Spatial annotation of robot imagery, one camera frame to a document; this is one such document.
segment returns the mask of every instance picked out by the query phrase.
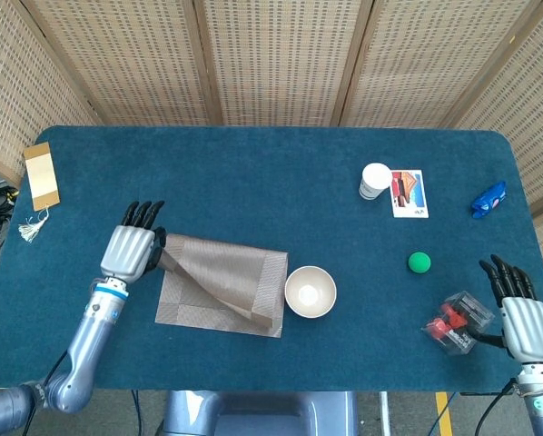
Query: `robotic hand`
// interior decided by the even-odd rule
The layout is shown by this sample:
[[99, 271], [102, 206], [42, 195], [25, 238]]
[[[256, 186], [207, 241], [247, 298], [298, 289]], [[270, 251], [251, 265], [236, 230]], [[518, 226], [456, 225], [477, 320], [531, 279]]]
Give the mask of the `robotic hand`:
[[39, 408], [74, 413], [90, 401], [96, 366], [128, 298], [126, 286], [160, 261], [166, 231], [162, 227], [150, 229], [163, 204], [147, 202], [138, 207], [134, 202], [128, 207], [102, 259], [104, 279], [96, 282], [78, 330], [57, 363], [67, 354], [72, 370], [67, 374], [54, 374], [52, 370], [44, 381], [0, 391], [0, 434], [23, 425], [27, 428]]
[[480, 342], [505, 348], [521, 363], [516, 378], [534, 434], [543, 436], [543, 302], [536, 297], [528, 275], [491, 255], [495, 267], [480, 261], [491, 282], [503, 320], [503, 336], [473, 334]]

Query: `clear plastic box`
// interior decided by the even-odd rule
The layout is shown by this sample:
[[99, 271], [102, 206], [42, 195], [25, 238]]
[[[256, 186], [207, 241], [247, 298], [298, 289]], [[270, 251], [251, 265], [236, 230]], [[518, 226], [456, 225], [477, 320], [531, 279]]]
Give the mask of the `clear plastic box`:
[[451, 295], [439, 308], [439, 315], [422, 329], [447, 354], [467, 354], [477, 342], [469, 332], [483, 333], [494, 314], [468, 292]]

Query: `brown paper tag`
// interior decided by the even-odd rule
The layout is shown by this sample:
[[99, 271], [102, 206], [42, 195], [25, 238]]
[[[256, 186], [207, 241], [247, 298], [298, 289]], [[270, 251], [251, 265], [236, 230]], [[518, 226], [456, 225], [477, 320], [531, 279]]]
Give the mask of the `brown paper tag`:
[[60, 203], [50, 145], [43, 143], [27, 147], [24, 150], [24, 158], [34, 211], [41, 211]]

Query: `blue felt tablecloth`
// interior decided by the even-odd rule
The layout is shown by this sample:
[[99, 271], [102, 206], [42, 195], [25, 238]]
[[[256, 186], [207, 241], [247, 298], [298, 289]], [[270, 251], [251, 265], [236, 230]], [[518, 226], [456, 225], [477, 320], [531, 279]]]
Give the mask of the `blue felt tablecloth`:
[[[62, 202], [35, 241], [25, 180], [0, 262], [0, 386], [43, 377], [71, 341], [108, 239], [132, 200], [164, 199], [169, 232], [290, 254], [319, 265], [338, 301], [318, 320], [286, 307], [281, 339], [154, 323], [163, 272], [131, 297], [98, 368], [101, 388], [495, 391], [519, 366], [478, 345], [449, 357], [421, 327], [469, 291], [497, 313], [478, 260], [497, 253], [532, 277], [543, 262], [506, 139], [492, 132], [240, 127], [53, 127]], [[388, 193], [358, 193], [365, 164], [422, 169], [429, 219], [395, 219]], [[499, 180], [481, 220], [469, 204]], [[410, 253], [430, 272], [406, 267]], [[499, 320], [492, 330], [499, 331]]]

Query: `white cup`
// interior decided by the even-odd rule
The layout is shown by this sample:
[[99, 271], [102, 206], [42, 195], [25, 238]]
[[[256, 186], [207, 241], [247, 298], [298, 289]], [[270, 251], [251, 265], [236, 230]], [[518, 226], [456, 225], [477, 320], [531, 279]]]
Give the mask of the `white cup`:
[[370, 163], [362, 170], [359, 193], [365, 200], [374, 200], [392, 183], [392, 172], [383, 163]]

